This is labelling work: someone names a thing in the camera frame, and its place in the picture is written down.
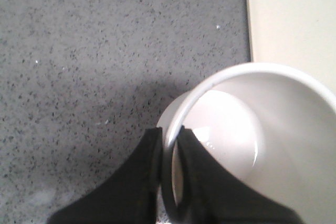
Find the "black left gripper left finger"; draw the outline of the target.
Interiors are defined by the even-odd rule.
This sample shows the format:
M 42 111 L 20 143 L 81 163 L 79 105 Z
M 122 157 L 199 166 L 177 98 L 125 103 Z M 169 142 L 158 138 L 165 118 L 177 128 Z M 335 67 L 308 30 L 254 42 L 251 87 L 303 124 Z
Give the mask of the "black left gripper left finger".
M 147 129 L 130 157 L 103 184 L 57 211 L 48 223 L 155 223 L 162 129 Z

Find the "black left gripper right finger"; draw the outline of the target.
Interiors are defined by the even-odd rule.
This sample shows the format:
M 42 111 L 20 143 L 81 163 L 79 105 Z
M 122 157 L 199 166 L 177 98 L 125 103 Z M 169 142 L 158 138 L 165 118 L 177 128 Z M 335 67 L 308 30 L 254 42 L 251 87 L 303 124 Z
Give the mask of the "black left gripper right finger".
M 302 223 L 292 209 L 251 189 L 223 168 L 192 130 L 181 128 L 178 152 L 183 194 L 178 217 L 184 223 Z

